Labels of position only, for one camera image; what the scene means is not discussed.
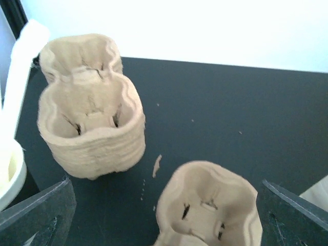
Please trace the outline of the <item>blue checkered paper bag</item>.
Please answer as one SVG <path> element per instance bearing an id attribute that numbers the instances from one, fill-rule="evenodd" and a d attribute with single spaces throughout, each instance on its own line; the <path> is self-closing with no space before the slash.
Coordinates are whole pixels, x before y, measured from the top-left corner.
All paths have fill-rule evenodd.
<path id="1" fill-rule="evenodd" d="M 300 197 L 327 212 L 327 189 L 328 185 L 326 176 L 303 192 Z"/>

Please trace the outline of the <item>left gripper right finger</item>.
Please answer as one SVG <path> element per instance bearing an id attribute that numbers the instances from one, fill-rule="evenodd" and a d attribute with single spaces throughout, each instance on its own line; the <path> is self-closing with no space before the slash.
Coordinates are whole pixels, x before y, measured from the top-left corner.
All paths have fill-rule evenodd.
<path id="1" fill-rule="evenodd" d="M 261 245 L 327 245 L 327 211 L 285 188 L 263 180 L 257 210 Z"/>

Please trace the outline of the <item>brown carrier half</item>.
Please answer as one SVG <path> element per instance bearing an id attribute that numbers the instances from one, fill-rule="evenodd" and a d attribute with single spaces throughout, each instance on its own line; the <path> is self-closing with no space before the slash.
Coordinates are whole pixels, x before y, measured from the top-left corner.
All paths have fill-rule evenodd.
<path id="1" fill-rule="evenodd" d="M 172 175 L 156 207 L 155 245 L 258 246 L 257 190 L 215 163 L 197 160 Z"/>

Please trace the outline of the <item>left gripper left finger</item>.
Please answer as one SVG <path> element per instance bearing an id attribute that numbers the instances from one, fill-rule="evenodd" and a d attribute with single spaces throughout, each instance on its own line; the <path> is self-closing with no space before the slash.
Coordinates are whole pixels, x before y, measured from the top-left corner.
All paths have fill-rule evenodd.
<path id="1" fill-rule="evenodd" d="M 64 245 L 75 210 L 66 178 L 1 212 L 1 245 Z"/>

